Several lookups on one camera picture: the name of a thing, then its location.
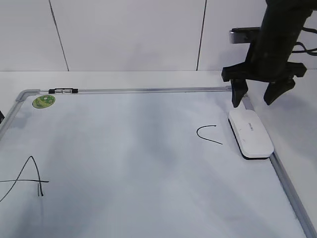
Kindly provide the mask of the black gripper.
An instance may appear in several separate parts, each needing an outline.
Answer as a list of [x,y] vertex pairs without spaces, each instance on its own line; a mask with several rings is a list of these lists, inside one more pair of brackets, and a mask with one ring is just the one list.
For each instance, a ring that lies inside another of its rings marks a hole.
[[295,87],[294,79],[287,78],[303,77],[306,73],[303,63],[288,61],[291,47],[295,44],[295,40],[288,35],[260,27],[257,38],[249,44],[245,61],[224,67],[221,73],[224,82],[231,80],[232,104],[235,108],[248,92],[246,79],[270,82],[264,93],[264,101],[271,105]]

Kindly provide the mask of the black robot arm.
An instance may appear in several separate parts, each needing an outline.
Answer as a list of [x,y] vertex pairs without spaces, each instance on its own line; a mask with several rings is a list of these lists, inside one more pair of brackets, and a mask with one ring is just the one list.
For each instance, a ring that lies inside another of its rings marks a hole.
[[317,9],[315,0],[268,0],[260,27],[233,28],[232,44],[246,44],[245,61],[224,67],[221,77],[230,82],[232,104],[238,107],[248,92],[247,80],[265,82],[264,101],[271,105],[279,96],[295,87],[294,77],[307,71],[303,63],[289,62],[301,31],[313,32],[304,24]]

